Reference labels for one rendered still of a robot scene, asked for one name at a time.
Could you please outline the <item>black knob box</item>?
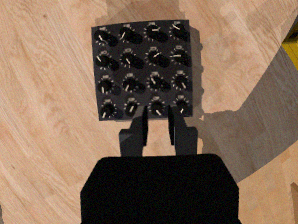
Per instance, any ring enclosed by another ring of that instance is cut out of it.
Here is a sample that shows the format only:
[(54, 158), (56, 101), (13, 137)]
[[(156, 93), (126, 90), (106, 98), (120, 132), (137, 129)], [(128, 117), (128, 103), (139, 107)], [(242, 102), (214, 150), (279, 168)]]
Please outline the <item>black knob box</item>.
[(193, 117), (189, 20), (90, 28), (98, 121), (133, 120), (138, 105), (148, 105), (149, 119), (168, 119), (168, 105)]

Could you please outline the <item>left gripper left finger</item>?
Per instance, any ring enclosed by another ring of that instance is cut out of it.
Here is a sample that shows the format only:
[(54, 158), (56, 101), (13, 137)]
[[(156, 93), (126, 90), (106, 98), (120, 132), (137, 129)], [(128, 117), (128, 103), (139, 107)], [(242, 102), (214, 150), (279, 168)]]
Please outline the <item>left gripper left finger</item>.
[(121, 129), (118, 133), (121, 156), (142, 156), (148, 141), (148, 131), (148, 105), (138, 105), (129, 129)]

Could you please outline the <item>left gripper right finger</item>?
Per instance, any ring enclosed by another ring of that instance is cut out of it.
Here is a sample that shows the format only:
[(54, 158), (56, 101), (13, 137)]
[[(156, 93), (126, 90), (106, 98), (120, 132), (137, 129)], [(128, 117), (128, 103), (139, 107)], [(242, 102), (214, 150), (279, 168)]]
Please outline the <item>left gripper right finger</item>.
[(168, 105), (170, 144), (178, 155), (197, 155), (198, 131), (188, 127), (178, 105)]

